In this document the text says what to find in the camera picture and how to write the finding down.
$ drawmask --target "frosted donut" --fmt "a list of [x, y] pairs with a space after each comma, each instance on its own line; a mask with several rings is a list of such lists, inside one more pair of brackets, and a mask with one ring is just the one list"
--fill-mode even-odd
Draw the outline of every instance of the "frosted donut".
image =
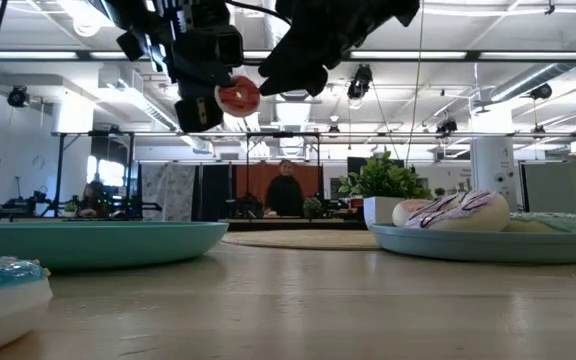
[[501, 231], [508, 225], [508, 203], [496, 192], [470, 191], [441, 198], [441, 207], [422, 208], [405, 227], [448, 231]]
[[432, 202], [432, 200], [411, 199], [398, 203], [392, 211], [393, 224], [398, 227], [403, 227], [406, 225], [406, 221], [408, 221], [410, 215], [414, 214], [422, 207], [430, 205]]
[[233, 86], [215, 86], [215, 100], [225, 113], [235, 117], [250, 116], [257, 111], [261, 102], [259, 88], [245, 76], [232, 78]]
[[26, 334], [47, 313], [48, 275], [33, 262], [0, 257], [0, 347]]
[[576, 215], [564, 213], [511, 213], [504, 232], [576, 233]]

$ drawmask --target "white frosted donut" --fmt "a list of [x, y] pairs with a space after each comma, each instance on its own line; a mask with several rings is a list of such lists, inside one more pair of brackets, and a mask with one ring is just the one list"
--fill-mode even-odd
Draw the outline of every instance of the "white frosted donut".
[[511, 213], [504, 232], [576, 233], [576, 215], [564, 213]]
[[442, 203], [441, 208], [420, 209], [405, 226], [448, 231], [501, 231], [510, 219], [508, 203], [493, 191], [460, 193], [443, 198]]
[[432, 200], [424, 200], [424, 199], [410, 199], [404, 200], [395, 206], [395, 209], [392, 211], [392, 222], [395, 226], [403, 227], [406, 225], [406, 221], [410, 215], [417, 212], [422, 207], [428, 206], [433, 203]]

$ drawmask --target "person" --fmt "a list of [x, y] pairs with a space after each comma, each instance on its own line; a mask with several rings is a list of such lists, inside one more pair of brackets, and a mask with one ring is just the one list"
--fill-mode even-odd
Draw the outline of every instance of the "person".
[[266, 213], [274, 211], [279, 216], [302, 216], [304, 197], [301, 186], [292, 175], [295, 166], [290, 160], [279, 164], [280, 175], [275, 177], [266, 192]]
[[108, 216], [106, 206], [101, 203], [103, 190], [104, 185], [99, 181], [93, 181], [86, 185], [82, 200], [79, 203], [79, 216], [89, 218]]

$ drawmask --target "pillar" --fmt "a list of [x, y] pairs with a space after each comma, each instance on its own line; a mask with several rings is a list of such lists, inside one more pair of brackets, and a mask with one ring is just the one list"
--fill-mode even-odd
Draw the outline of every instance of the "pillar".
[[[55, 104], [53, 132], [82, 133], [92, 130], [95, 105], [81, 95], [69, 91], [63, 100]], [[90, 156], [92, 139], [88, 136], [66, 137], [64, 165], [61, 177], [60, 201], [66, 201], [73, 195], [81, 197], [86, 186], [88, 174], [88, 156]]]
[[[511, 133], [512, 109], [506, 104], [488, 107], [487, 113], [472, 117], [476, 133]], [[512, 138], [477, 138], [470, 143], [473, 186], [501, 194], [510, 207], [517, 210], [517, 186]]]

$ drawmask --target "wooden table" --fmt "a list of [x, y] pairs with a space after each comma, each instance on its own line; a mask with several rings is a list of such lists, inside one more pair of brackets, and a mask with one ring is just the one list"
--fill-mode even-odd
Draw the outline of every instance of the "wooden table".
[[576, 265], [222, 244], [51, 283], [50, 316], [0, 360], [576, 360]]

